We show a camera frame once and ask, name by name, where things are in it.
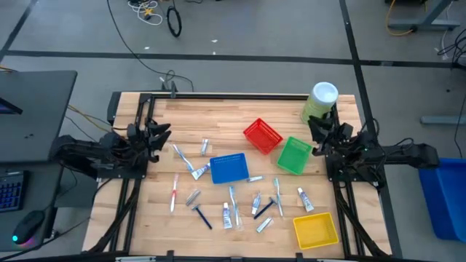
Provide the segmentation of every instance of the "blue storage bin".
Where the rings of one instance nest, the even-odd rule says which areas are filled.
[[[214,184],[228,183],[249,178],[248,165],[244,153],[210,159],[210,172]]]
[[[466,160],[441,159],[434,170],[419,170],[435,235],[466,242]]]

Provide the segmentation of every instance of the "red basket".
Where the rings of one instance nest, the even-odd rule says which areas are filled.
[[[243,133],[249,142],[263,154],[270,153],[283,140],[275,130],[260,118],[255,120]]]

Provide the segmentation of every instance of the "concrete floor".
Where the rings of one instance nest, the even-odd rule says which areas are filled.
[[[0,1],[0,46],[7,41],[28,4],[29,0]],[[183,18],[183,33],[179,39],[170,35],[165,23],[150,26],[137,20],[126,1],[111,0],[111,5],[122,34],[135,52],[351,59],[337,0],[204,0],[202,4],[177,0]],[[360,59],[443,61],[435,54],[443,32],[389,36],[384,29],[388,6],[382,0],[347,0],[347,6]],[[163,3],[162,7],[166,10],[167,4]],[[396,5],[392,16],[412,17],[423,12],[420,6]],[[454,2],[449,17],[460,20],[464,28],[464,13],[466,3]],[[446,44],[450,44],[462,28],[447,34]],[[104,0],[39,0],[9,49],[127,52]],[[333,82],[340,93],[356,96],[363,117],[352,65],[207,60],[145,62],[159,71],[173,69],[189,77],[196,92],[307,93],[316,82]],[[78,71],[70,103],[100,118],[106,116],[111,92],[155,90],[160,86],[159,76],[134,59],[7,55],[1,64],[19,71]],[[363,66],[363,75],[373,115],[381,124],[381,143],[393,144],[404,137],[412,137],[418,143],[435,146],[441,157],[459,157],[453,141],[453,127],[422,126],[419,118],[436,114],[457,115],[466,92],[466,72],[444,68]],[[181,80],[177,85],[179,90],[190,90],[190,86]],[[102,135],[74,113],[68,115],[94,138]],[[66,133],[86,139],[68,120],[62,128],[62,134]],[[460,128],[458,140],[463,148],[466,148],[465,136],[465,129]],[[463,261],[466,245],[435,237],[417,171],[399,166],[387,167],[386,171],[403,257]],[[72,181],[71,176],[66,173],[63,184],[69,181]],[[79,187],[70,191],[67,197],[74,198],[83,191],[92,190],[95,190],[95,182],[80,179]],[[65,230],[90,214],[88,202],[76,205],[80,207],[59,209],[56,229]],[[79,253],[86,226],[83,224],[59,242],[21,258]]]

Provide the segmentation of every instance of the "plastic basket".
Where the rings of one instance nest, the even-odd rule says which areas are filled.
[[[435,235],[466,242],[466,160],[441,159],[433,170],[419,170]]]
[[[303,173],[312,147],[294,137],[289,137],[277,165],[295,175]]]
[[[244,153],[211,158],[210,171],[212,172],[212,182],[214,184],[249,178]]]
[[[294,218],[293,225],[301,250],[338,243],[338,234],[330,213]]]
[[[261,153],[267,155],[283,138],[264,120],[258,118],[242,132]]]

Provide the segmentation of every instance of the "wooden table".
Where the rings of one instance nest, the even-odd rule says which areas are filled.
[[[139,95],[138,92],[122,93],[115,127],[126,127],[134,122]],[[213,185],[210,171],[195,181],[173,148],[166,145],[159,154],[160,162],[149,164],[147,177],[142,182],[130,254],[165,255],[168,250],[174,250],[175,255],[183,256],[294,258],[295,253],[301,252],[305,258],[343,258],[341,243],[300,250],[293,227],[295,217],[330,212],[341,239],[333,186],[327,179],[324,159],[311,156],[301,176],[289,174],[276,165],[288,136],[315,145],[308,126],[299,117],[303,105],[302,100],[156,99],[154,119],[160,124],[172,124],[173,133],[168,142],[176,144],[195,168],[207,164],[211,157],[244,152],[250,176],[264,175],[265,180],[232,183],[237,192],[243,230],[225,230],[222,206],[228,202],[231,207],[230,184]],[[348,122],[355,127],[355,132],[360,129],[353,95],[340,95],[337,108],[341,123]],[[284,137],[284,141],[266,156],[242,133],[258,117]],[[206,156],[200,156],[203,138],[210,140]],[[176,173],[180,174],[178,196],[175,212],[171,215],[169,202]],[[251,215],[253,198],[260,191],[261,207],[268,203],[268,198],[275,196],[274,177],[280,180],[285,217],[280,217],[277,207],[271,207],[255,221]],[[83,250],[92,247],[113,221],[120,187],[121,181],[114,180],[95,198]],[[315,206],[311,213],[305,212],[297,194],[298,187],[307,192]],[[376,190],[367,183],[353,183],[353,188],[360,222],[380,248],[391,253]],[[213,230],[209,230],[199,215],[185,205],[186,198],[195,189],[202,192],[196,203],[201,204],[200,209]],[[258,234],[257,226],[268,215],[273,216],[274,224]],[[349,222],[347,225],[355,253],[353,230]],[[123,225],[119,248],[125,229]]]

